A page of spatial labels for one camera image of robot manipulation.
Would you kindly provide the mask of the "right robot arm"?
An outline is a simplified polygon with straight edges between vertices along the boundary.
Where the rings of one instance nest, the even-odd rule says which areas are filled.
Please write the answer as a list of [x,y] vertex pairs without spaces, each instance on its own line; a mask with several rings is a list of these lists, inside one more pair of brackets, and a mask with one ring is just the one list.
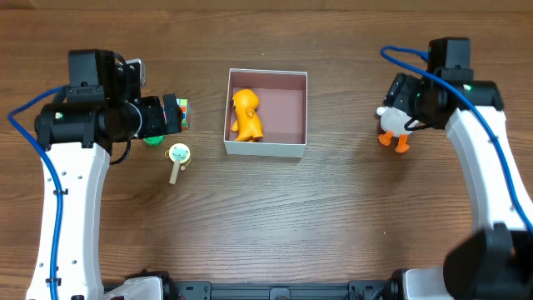
[[396,271],[380,299],[529,299],[532,202],[506,131],[497,85],[477,81],[466,37],[431,40],[419,69],[403,63],[376,110],[382,145],[398,153],[416,131],[442,129],[456,151],[471,201],[473,233],[439,267]]

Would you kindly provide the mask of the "white open cardboard box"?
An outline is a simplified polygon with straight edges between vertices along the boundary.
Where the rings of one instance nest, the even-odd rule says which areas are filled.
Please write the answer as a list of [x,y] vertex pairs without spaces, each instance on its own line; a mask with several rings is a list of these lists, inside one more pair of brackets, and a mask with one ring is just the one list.
[[[307,145],[307,88],[308,74],[302,71],[230,69],[223,136],[227,153],[302,158]],[[238,142],[232,131],[232,100],[242,89],[252,90],[259,99],[264,137],[256,142]]]

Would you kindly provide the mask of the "white plush duck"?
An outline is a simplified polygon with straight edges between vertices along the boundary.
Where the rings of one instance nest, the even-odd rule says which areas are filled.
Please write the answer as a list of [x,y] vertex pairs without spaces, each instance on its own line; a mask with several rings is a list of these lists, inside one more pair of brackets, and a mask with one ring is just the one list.
[[417,125],[419,121],[413,120],[402,110],[395,107],[378,107],[376,114],[380,117],[380,127],[383,131],[378,136],[378,141],[389,146],[393,138],[398,138],[395,151],[405,153],[409,150],[410,145],[407,143],[411,131],[405,129],[405,125]]

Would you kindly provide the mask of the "wooden cat rattle drum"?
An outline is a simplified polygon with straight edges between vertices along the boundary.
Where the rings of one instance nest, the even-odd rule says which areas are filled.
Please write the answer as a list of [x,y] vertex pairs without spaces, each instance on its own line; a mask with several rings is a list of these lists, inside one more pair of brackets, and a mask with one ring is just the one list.
[[187,165],[190,163],[192,153],[186,144],[175,143],[165,152],[165,157],[172,161],[169,183],[174,185],[177,182],[179,172],[185,171]]

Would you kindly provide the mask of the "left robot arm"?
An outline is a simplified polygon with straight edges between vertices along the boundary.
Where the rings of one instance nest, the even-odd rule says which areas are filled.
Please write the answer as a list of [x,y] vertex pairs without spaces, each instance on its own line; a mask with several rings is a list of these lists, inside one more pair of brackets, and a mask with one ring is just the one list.
[[30,137],[42,160],[44,199],[29,299],[102,299],[98,243],[112,148],[181,132],[190,103],[143,96],[145,68],[108,50],[72,50],[69,84],[47,93]]

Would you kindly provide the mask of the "colourful puzzle cube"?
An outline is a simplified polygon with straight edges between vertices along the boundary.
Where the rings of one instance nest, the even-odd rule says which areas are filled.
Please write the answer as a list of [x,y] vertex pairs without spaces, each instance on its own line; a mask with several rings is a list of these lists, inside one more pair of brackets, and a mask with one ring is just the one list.
[[186,98],[178,98],[177,105],[182,110],[182,130],[189,130],[192,122],[192,107]]

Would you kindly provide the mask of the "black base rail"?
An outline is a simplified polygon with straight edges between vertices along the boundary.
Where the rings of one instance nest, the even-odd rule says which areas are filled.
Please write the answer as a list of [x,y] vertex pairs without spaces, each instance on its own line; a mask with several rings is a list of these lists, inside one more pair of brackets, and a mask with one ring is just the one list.
[[163,288],[155,299],[183,300],[363,300],[380,299],[385,281],[350,281],[344,283],[211,283],[177,281]]

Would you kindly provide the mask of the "orange dinosaur toy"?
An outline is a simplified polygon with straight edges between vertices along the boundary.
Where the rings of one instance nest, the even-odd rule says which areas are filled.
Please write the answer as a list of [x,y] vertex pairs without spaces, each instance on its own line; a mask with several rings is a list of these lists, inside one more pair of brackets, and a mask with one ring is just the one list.
[[235,142],[256,142],[264,137],[262,122],[257,115],[259,97],[251,89],[242,89],[232,97],[236,120],[231,131],[237,133]]

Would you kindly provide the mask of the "green round plastic toy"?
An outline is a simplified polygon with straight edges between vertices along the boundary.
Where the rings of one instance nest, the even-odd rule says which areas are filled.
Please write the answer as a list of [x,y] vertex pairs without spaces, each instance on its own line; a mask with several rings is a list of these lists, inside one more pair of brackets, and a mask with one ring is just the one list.
[[146,137],[146,138],[143,139],[143,141],[148,146],[158,146],[158,145],[161,145],[163,143],[164,137],[163,136]]

